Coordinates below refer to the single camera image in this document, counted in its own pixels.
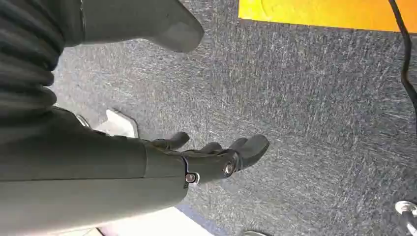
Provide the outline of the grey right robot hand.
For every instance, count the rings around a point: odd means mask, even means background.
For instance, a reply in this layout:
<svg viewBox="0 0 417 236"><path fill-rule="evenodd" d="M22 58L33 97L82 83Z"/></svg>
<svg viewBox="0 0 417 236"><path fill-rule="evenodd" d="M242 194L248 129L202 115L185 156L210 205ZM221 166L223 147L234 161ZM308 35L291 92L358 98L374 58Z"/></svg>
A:
<svg viewBox="0 0 417 236"><path fill-rule="evenodd" d="M189 136L143 140L84 126L49 89L66 47L143 38L190 52L204 36L178 0L0 3L0 233L59 232L180 203L191 183L257 163L263 135L181 151Z"/></svg>

